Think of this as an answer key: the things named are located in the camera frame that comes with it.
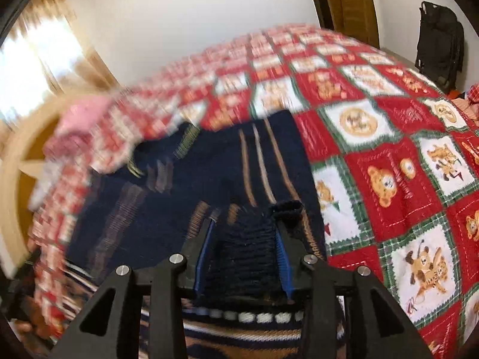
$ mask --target pink cloth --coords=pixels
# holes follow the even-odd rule
[[[48,158],[74,156],[90,146],[92,128],[111,107],[113,100],[106,95],[86,95],[61,117],[54,135],[45,143]]]
[[[88,134],[112,104],[111,97],[88,95],[72,105],[62,116],[55,130],[56,136],[72,133]]]

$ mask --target white stripe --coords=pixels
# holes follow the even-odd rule
[[[87,280],[83,279],[82,277],[79,277],[78,275],[72,273],[71,271],[68,271],[68,270],[63,270],[63,272],[65,274],[68,274],[70,275],[70,277],[76,279],[77,281],[83,283],[85,286],[89,287],[90,290],[92,290],[93,292],[97,291],[98,287],[93,285],[92,283],[88,282]]]
[[[245,334],[241,332],[220,332],[215,329],[209,329],[202,326],[191,325],[188,323],[183,322],[183,326],[185,329],[193,332],[202,332],[207,334],[212,334],[213,336],[220,336],[220,337],[229,337],[238,340],[246,340],[246,341],[281,341],[281,340],[299,340],[301,338],[301,331],[293,332],[290,331],[287,335],[284,334],[272,334],[272,335],[254,335],[251,334],[249,336],[245,336]]]
[[[261,149],[260,135],[256,129],[256,125],[253,124],[254,140],[256,142],[256,153],[258,155],[258,165],[260,166],[261,180],[263,181],[263,188],[268,196],[269,201],[272,204],[276,204],[276,199],[272,193],[271,186],[268,181],[268,173],[266,171],[266,166],[264,165],[263,150]]]
[[[63,313],[65,314],[65,316],[69,317],[70,321],[73,320],[77,315],[71,311],[69,311],[68,309],[65,309],[62,307],[62,311]]]
[[[63,305],[67,305],[69,306],[70,308],[76,310],[76,311],[80,311],[81,308],[80,306],[78,306],[76,303],[74,303],[70,298],[68,297],[63,297]]]
[[[82,268],[80,268],[80,267],[78,267],[78,266],[75,266],[75,265],[73,265],[73,264],[67,262],[66,260],[64,260],[63,263],[64,263],[66,266],[68,266],[69,268],[72,268],[72,269],[78,271],[79,273],[81,273],[81,274],[87,276],[88,278],[91,278],[91,277],[92,277],[90,274],[88,274],[88,273],[87,273],[85,270],[83,270]]]

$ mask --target curtain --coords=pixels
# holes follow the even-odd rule
[[[32,0],[0,49],[0,118],[14,122],[51,93],[118,86],[66,0]]]

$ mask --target red quilt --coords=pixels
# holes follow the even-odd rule
[[[326,225],[329,262],[368,265],[437,358],[479,318],[479,130],[427,78],[370,46],[308,25],[249,34],[113,94],[88,149],[36,214],[36,299],[58,335],[63,254],[88,168],[111,172],[135,144],[185,120],[208,129],[289,109]]]

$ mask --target white wall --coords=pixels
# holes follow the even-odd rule
[[[457,79],[458,90],[479,82],[479,37],[454,0],[374,0],[378,18],[379,44],[414,62],[419,40],[422,1],[443,5],[454,11],[464,26],[466,55],[464,71]]]
[[[68,0],[98,54],[124,84],[235,36],[318,23],[313,0]]]

